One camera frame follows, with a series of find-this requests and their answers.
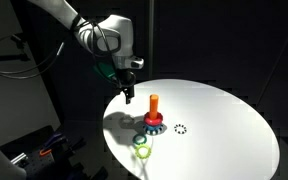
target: toy stacking set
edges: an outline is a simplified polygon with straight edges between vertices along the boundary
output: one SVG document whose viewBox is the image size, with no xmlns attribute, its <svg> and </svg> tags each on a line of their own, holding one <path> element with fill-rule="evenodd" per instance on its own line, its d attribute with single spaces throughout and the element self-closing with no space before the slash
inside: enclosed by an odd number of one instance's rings
<svg viewBox="0 0 288 180">
<path fill-rule="evenodd" d="M 149 135 L 158 135 L 163 131 L 163 115 L 158 112 L 158 95 L 150 96 L 150 111 L 144 116 L 144 132 Z"/>
<path fill-rule="evenodd" d="M 135 154 L 140 159 L 146 159 L 151 155 L 151 148 L 146 144 L 148 135 L 159 135 L 163 132 L 163 115 L 158 112 L 158 100 L 159 96 L 156 94 L 152 94 L 150 96 L 150 111 L 144 115 L 144 133 L 137 134 L 133 137 L 133 143 L 136 145 Z M 178 134 L 185 134 L 187 129 L 182 124 L 177 124 L 174 127 L 174 130 Z M 140 149 L 146 149 L 146 154 L 140 153 Z"/>
</svg>

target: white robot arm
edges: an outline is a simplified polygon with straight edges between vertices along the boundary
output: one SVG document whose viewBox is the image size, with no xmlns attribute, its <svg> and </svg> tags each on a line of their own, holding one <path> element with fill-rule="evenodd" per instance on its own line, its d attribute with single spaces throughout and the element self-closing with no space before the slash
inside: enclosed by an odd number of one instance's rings
<svg viewBox="0 0 288 180">
<path fill-rule="evenodd" d="M 89 52 L 106 55 L 111 52 L 116 67 L 116 76 L 117 79 L 120 79 L 118 88 L 125 93 L 126 103 L 130 103 L 130 99 L 134 97 L 136 77 L 129 69 L 141 69 L 144 65 L 143 59 L 133 55 L 133 26 L 131 20 L 111 15 L 98 24 L 106 36 L 108 50 L 99 28 L 93 27 L 92 24 L 80 26 L 87 21 L 81 18 L 65 0 L 28 1 L 50 13 L 67 29 L 75 30 L 73 32 L 78 42 Z M 25 180 L 26 176 L 24 169 L 13 165 L 0 151 L 0 180 Z"/>
<path fill-rule="evenodd" d="M 126 104 L 130 103 L 134 97 L 134 84 L 136 76 L 130 69 L 141 69 L 144 66 L 144 60 L 133 55 L 133 25 L 128 18 L 111 15 L 105 21 L 98 25 L 106 36 L 108 48 L 105 44 L 104 37 L 98 27 L 94 27 L 65 1 L 65 0 L 28 0 L 39 6 L 67 29 L 74 30 L 73 33 L 78 42 L 89 52 L 97 55 L 108 55 L 112 53 L 112 58 L 116 72 L 116 83 L 120 91 L 126 96 Z"/>
</svg>

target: green ring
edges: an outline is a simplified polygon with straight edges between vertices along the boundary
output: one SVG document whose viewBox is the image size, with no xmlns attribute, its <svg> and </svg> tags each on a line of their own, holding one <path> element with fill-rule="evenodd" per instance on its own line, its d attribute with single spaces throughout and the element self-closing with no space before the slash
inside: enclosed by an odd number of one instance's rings
<svg viewBox="0 0 288 180">
<path fill-rule="evenodd" d="M 143 137 L 143 138 L 144 138 L 144 142 L 142 142 L 142 143 L 137 142 L 137 141 L 136 141 L 136 138 L 137 138 L 137 137 Z M 146 138 L 146 136 L 143 135 L 143 134 L 136 134 L 136 135 L 133 137 L 133 143 L 134 143 L 134 144 L 137 144 L 137 145 L 145 144 L 146 141 L 147 141 L 147 138 Z"/>
<path fill-rule="evenodd" d="M 147 154 L 141 155 L 141 154 L 139 153 L 139 150 L 140 150 L 141 148 L 147 149 L 147 151 L 148 151 Z M 146 158 L 148 158 L 148 157 L 151 155 L 151 152 L 152 152 L 151 148 L 150 148 L 148 145 L 146 145 L 146 144 L 141 144 L 141 145 L 137 146 L 136 149 L 135 149 L 135 154 L 136 154 L 136 156 L 139 157 L 140 159 L 146 159 Z"/>
</svg>

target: black dotted circle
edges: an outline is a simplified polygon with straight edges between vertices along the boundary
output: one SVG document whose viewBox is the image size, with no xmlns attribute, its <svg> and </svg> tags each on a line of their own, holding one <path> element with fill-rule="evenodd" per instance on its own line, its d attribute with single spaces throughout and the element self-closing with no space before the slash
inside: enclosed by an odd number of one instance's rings
<svg viewBox="0 0 288 180">
<path fill-rule="evenodd" d="M 183 124 L 176 124 L 174 126 L 174 130 L 178 134 L 185 134 L 187 132 L 187 129 L 186 129 L 186 127 Z"/>
</svg>

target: white round table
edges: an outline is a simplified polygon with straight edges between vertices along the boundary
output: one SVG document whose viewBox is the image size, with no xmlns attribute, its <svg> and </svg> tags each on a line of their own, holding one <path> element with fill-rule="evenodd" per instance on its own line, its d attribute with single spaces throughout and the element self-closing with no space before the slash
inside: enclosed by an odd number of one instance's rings
<svg viewBox="0 0 288 180">
<path fill-rule="evenodd" d="M 132 139 L 144 133 L 151 94 L 159 95 L 166 130 L 146 135 L 152 151 L 142 160 Z M 175 132 L 177 124 L 186 133 Z M 116 159 L 142 180 L 269 180 L 280 158 L 274 132 L 259 113 L 225 91 L 192 81 L 137 84 L 128 105 L 121 93 L 105 111 L 103 132 Z"/>
</svg>

